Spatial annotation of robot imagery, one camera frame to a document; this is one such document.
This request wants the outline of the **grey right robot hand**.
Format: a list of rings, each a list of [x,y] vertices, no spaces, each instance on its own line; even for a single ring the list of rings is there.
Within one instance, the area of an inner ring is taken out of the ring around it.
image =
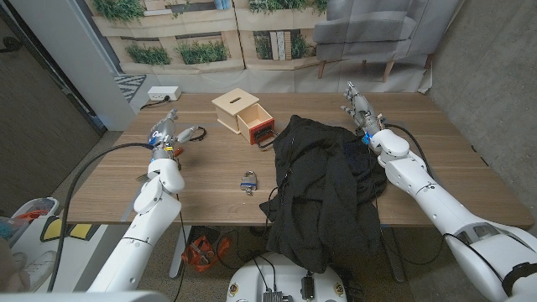
[[[343,96],[349,101],[350,106],[341,106],[341,109],[350,115],[359,129],[369,136],[383,130],[383,125],[375,113],[367,98],[362,95],[354,84],[349,81]]]

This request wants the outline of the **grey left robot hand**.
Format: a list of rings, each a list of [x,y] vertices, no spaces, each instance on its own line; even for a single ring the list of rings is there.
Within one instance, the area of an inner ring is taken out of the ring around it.
[[[156,159],[173,159],[175,157],[175,145],[190,141],[198,126],[192,126],[179,134],[175,133],[175,120],[178,119],[177,110],[170,110],[166,116],[156,123],[148,136],[148,144],[153,146],[152,161]]]

